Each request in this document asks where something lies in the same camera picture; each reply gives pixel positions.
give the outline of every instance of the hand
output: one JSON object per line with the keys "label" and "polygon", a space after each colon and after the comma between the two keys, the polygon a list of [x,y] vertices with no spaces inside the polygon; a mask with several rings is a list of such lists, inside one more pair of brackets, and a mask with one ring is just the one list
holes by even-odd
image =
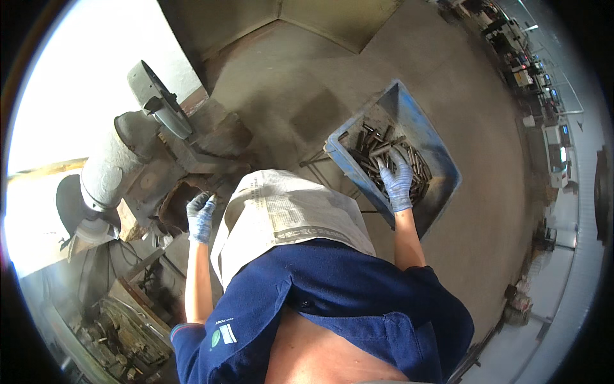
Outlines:
{"label": "hand", "polygon": [[413,172],[410,165],[407,164],[407,160],[405,160],[401,153],[395,148],[390,149],[390,157],[397,165],[396,174],[392,174],[392,171],[384,165],[384,162],[380,158],[377,158],[377,162],[379,174],[382,176],[386,191],[388,191],[392,210],[394,212],[399,212],[413,207],[410,200],[410,187]]}
{"label": "hand", "polygon": [[188,230],[190,241],[209,244],[211,236],[211,218],[216,208],[217,196],[199,194],[188,203],[185,210],[188,214]]}

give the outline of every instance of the newspaper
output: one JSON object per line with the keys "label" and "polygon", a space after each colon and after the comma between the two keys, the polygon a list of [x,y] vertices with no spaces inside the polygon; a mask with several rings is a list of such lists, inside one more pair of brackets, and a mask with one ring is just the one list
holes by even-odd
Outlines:
{"label": "newspaper", "polygon": [[282,170],[245,175],[230,198],[211,264],[224,291],[250,261],[274,246],[327,238],[376,256],[354,199]]}

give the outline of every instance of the dusty floor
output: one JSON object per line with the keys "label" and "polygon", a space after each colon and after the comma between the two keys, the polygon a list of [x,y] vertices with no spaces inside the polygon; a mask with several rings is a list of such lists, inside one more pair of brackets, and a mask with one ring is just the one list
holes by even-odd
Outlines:
{"label": "dusty floor", "polygon": [[[375,92],[399,78],[429,116],[463,177],[422,244],[442,284],[467,306],[474,341],[499,320],[533,228],[514,102],[475,37],[431,4],[406,1],[359,55],[299,27],[276,22],[208,63],[212,93],[254,133],[259,168],[314,179],[298,163]],[[340,192],[352,187],[334,163],[319,168]],[[364,197],[361,208],[368,209]],[[365,222],[380,257],[392,236],[378,214]],[[169,248],[185,270],[187,242]]]}

